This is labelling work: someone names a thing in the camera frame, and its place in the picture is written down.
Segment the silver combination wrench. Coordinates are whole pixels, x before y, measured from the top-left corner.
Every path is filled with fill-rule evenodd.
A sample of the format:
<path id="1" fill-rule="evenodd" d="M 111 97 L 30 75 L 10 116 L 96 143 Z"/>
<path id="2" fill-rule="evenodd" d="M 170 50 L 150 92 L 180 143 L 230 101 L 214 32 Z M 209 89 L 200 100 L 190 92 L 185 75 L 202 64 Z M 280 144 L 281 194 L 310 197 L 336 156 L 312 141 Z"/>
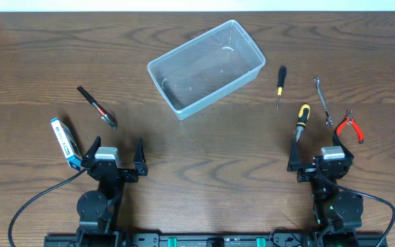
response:
<path id="1" fill-rule="evenodd" d="M 315 88 L 316 88 L 316 90 L 318 92 L 318 95 L 319 95 L 322 107 L 323 107 L 324 112 L 326 114 L 325 124 L 328 127 L 332 127 L 333 126 L 333 120 L 332 120 L 332 117 L 331 117 L 331 115 L 329 113 L 328 106 L 326 104 L 326 101 L 324 99 L 324 95 L 323 95 L 321 87 L 320 87 L 321 80 L 320 80 L 319 77 L 315 77 L 313 80 L 315 82 Z"/>

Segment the red handled pliers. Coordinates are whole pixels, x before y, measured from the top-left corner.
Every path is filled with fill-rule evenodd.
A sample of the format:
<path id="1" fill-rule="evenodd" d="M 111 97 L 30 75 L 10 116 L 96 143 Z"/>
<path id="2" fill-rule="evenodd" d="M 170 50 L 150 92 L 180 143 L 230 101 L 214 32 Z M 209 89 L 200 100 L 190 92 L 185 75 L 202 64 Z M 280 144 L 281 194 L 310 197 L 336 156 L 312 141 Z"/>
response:
<path id="1" fill-rule="evenodd" d="M 364 134 L 357 122 L 355 121 L 355 118 L 353 117 L 352 110 L 346 110 L 346 115 L 344 116 L 342 122 L 336 127 L 335 129 L 335 134 L 339 137 L 341 134 L 341 131 L 346 127 L 346 126 L 351 126 L 353 130 L 357 134 L 358 138 L 358 143 L 363 144 L 364 143 Z"/>

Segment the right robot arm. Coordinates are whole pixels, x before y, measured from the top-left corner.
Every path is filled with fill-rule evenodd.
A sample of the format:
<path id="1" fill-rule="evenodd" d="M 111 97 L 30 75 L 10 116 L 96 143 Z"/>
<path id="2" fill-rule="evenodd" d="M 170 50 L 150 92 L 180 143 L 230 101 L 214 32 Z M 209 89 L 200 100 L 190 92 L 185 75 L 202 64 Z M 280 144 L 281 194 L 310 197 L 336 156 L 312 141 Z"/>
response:
<path id="1" fill-rule="evenodd" d="M 309 183 L 313 196 L 313 216 L 318 228 L 303 235 L 301 246 L 357 245 L 355 229 L 361 227 L 363 198 L 336 184 L 352 165 L 354 156 L 337 135 L 333 145 L 322 149 L 310 163 L 300 160 L 297 142 L 291 140 L 287 171 L 297 173 L 299 183 Z"/>

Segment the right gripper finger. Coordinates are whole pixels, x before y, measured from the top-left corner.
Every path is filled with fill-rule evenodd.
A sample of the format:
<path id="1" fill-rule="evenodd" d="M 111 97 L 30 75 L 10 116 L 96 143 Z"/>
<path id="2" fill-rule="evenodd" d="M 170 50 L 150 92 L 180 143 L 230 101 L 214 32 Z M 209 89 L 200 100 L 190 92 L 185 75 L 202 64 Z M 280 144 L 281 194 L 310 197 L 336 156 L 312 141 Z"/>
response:
<path id="1" fill-rule="evenodd" d="M 332 136 L 332 142 L 334 146 L 339 146 L 344 154 L 346 158 L 353 158 L 353 154 L 346 148 L 346 146 L 340 141 L 337 133 L 334 133 Z"/>
<path id="2" fill-rule="evenodd" d="M 299 168 L 301 166 L 300 155 L 298 152 L 298 147 L 296 139 L 293 138 L 290 144 L 290 153 L 287 167 L 288 168 Z"/>

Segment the slim black yellow screwdriver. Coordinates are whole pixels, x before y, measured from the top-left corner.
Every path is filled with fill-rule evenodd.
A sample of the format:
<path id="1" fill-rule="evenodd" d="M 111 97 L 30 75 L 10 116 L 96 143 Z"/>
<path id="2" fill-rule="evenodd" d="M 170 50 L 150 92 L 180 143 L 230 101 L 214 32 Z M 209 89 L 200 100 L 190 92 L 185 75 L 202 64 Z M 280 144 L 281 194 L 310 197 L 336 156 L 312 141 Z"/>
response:
<path id="1" fill-rule="evenodd" d="M 280 97 L 284 89 L 286 75 L 287 75 L 286 66 L 281 66 L 278 72 L 278 85 L 277 85 L 278 90 L 277 90 L 276 109 L 279 109 Z"/>

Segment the stubby yellow black screwdriver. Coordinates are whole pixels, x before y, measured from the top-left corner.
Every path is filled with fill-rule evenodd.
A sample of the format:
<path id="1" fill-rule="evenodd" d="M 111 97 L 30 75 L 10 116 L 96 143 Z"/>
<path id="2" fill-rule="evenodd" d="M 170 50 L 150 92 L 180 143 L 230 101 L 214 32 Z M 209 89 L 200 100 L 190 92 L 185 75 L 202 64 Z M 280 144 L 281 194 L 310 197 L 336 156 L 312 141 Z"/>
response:
<path id="1" fill-rule="evenodd" d="M 310 112 L 311 112 L 310 105 L 303 104 L 301 106 L 300 111 L 298 113 L 298 120 L 296 123 L 296 142 L 300 140 L 301 135 L 304 132 L 304 129 L 306 128 L 306 124 L 308 122 Z"/>

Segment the clear plastic container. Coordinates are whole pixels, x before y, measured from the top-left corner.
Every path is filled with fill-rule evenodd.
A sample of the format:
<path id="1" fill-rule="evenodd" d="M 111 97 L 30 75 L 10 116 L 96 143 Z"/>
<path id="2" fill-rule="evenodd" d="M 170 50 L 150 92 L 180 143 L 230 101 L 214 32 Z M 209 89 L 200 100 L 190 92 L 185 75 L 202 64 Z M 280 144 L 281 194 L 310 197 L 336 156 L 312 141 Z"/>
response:
<path id="1" fill-rule="evenodd" d="M 258 76 L 265 56 L 235 20 L 229 20 L 147 64 L 179 120 L 210 106 Z"/>

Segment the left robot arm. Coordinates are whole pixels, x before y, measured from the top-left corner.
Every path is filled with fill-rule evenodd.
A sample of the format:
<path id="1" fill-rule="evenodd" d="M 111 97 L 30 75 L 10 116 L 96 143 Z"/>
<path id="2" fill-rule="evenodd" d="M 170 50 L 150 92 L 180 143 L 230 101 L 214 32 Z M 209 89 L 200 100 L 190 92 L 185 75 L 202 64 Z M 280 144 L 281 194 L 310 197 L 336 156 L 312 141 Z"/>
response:
<path id="1" fill-rule="evenodd" d="M 99 184 L 96 190 L 87 191 L 77 202 L 80 223 L 76 246 L 130 246 L 130 237 L 117 228 L 117 220 L 127 183 L 137 183 L 148 174 L 139 139 L 134 154 L 133 168 L 121 168 L 117 148 L 102 147 L 96 138 L 82 158 L 82 167 Z"/>

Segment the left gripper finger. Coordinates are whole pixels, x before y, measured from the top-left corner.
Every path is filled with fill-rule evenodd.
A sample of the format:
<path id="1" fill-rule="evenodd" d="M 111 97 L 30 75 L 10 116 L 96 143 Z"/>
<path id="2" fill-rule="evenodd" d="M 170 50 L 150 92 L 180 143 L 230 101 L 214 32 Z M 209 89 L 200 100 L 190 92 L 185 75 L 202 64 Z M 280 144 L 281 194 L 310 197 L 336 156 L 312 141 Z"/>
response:
<path id="1" fill-rule="evenodd" d="M 147 167 L 147 161 L 145 158 L 145 154 L 143 151 L 143 139 L 139 138 L 137 146 L 136 146 L 136 152 L 134 154 L 133 158 L 133 163 L 135 167 Z"/>
<path id="2" fill-rule="evenodd" d="M 97 136 L 96 139 L 94 140 L 92 146 L 86 151 L 85 155 L 83 156 L 84 160 L 91 160 L 95 158 L 95 153 L 101 146 L 101 137 Z"/>

